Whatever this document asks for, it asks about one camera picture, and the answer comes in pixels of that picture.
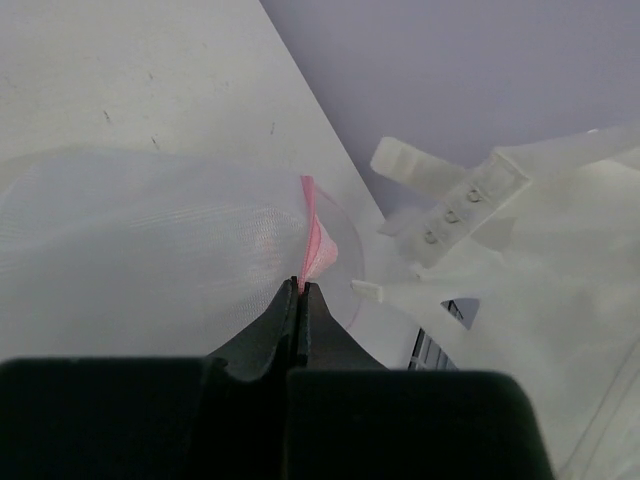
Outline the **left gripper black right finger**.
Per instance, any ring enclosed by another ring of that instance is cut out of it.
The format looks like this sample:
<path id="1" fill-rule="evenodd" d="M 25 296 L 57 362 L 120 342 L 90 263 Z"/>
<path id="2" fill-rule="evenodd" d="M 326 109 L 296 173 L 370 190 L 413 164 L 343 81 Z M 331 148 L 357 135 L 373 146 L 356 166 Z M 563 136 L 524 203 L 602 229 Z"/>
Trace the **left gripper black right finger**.
<path id="1" fill-rule="evenodd" d="M 302 298 L 306 368 L 287 378 L 287 479 L 551 479 L 531 403 L 509 376 L 485 371 L 345 369 L 354 343 L 319 287 Z"/>

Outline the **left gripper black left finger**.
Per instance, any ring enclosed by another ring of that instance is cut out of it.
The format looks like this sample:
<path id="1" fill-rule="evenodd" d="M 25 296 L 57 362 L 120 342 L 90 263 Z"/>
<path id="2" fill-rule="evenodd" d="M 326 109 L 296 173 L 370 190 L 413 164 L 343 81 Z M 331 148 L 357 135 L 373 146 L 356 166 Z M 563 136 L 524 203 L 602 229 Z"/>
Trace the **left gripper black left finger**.
<path id="1" fill-rule="evenodd" d="M 298 291 L 195 357 L 1 365 L 5 479 L 276 479 Z"/>

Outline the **white mesh laundry bag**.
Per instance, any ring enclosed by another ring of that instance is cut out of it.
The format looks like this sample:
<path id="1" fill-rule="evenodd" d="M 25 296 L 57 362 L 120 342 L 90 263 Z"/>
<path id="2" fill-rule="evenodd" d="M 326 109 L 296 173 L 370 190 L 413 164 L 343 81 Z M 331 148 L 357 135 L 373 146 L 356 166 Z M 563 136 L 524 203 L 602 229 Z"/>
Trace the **white mesh laundry bag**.
<path id="1" fill-rule="evenodd" d="M 285 169 L 88 148 L 1 166 L 6 360 L 205 354 L 290 277 L 349 327 L 363 268 L 344 211 Z"/>

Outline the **white bra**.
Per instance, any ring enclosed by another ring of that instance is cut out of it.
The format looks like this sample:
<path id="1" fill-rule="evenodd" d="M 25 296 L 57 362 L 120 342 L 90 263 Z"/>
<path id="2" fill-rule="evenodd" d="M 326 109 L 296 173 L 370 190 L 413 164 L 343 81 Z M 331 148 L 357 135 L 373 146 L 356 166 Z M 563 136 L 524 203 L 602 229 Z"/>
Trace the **white bra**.
<path id="1" fill-rule="evenodd" d="M 471 169 L 386 137 L 371 166 L 436 205 L 381 228 L 410 279 L 354 291 L 457 368 L 513 377 L 561 478 L 637 478 L 638 125 L 497 147 Z"/>

